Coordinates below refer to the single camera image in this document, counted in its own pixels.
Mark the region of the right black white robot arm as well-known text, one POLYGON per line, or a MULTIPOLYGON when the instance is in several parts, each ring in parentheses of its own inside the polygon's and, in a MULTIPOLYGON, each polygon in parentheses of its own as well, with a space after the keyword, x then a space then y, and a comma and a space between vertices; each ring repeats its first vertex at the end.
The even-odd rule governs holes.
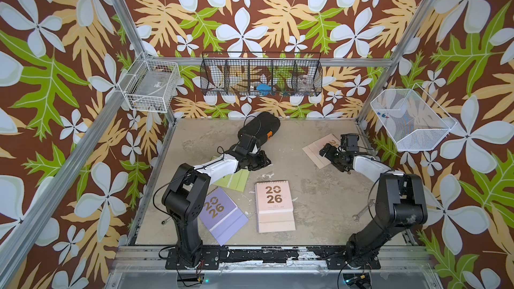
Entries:
POLYGON ((341 135, 341 145, 327 143, 319 151, 341 172, 355 171, 372 182, 377 191, 372 220, 352 234, 345 246, 345 263, 359 268, 372 263, 381 247, 396 234, 421 226, 428 220, 424 183, 420 176, 407 174, 361 152, 356 134, 341 135))

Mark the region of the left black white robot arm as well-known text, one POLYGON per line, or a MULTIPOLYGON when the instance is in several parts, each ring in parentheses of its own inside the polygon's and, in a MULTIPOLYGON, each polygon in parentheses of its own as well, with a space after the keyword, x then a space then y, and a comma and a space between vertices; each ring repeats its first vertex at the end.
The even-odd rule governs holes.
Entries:
POLYGON ((178 262, 196 267, 202 257, 203 241, 198 231, 198 216, 208 187, 242 169, 257 171, 271 164, 261 149, 275 134, 265 129, 254 135, 238 134, 238 142, 214 160, 201 165, 180 165, 162 196, 162 204, 175 223, 178 262))

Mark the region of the pink 2026 calendar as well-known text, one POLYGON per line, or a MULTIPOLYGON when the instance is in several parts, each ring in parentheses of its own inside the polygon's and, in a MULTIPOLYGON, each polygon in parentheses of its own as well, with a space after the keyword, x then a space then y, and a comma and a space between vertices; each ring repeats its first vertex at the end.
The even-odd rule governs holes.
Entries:
POLYGON ((303 147, 303 151, 309 157, 310 160, 319 168, 322 169, 331 164, 329 159, 322 157, 319 152, 326 145, 330 144, 334 147, 340 146, 340 139, 335 135, 330 134, 324 136, 322 139, 316 140, 315 142, 303 147))
POLYGON ((293 199, 287 180, 255 183, 258 232, 295 231, 293 199))

